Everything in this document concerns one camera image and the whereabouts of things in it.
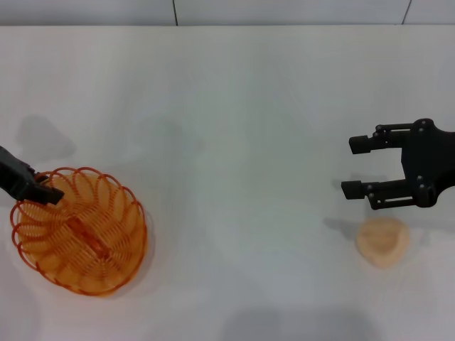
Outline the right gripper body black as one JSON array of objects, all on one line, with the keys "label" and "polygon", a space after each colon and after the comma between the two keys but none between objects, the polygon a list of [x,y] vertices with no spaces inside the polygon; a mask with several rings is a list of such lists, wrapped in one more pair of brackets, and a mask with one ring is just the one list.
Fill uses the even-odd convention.
[{"label": "right gripper body black", "polygon": [[440,194],[454,187],[454,133],[419,119],[402,147],[402,167],[417,207],[432,207]]}]

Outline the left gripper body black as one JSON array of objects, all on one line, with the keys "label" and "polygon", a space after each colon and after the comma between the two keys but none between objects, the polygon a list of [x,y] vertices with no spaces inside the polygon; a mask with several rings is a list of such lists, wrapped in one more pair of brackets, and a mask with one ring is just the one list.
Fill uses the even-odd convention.
[{"label": "left gripper body black", "polygon": [[34,185],[34,170],[1,147],[1,189],[16,200],[25,200]]}]

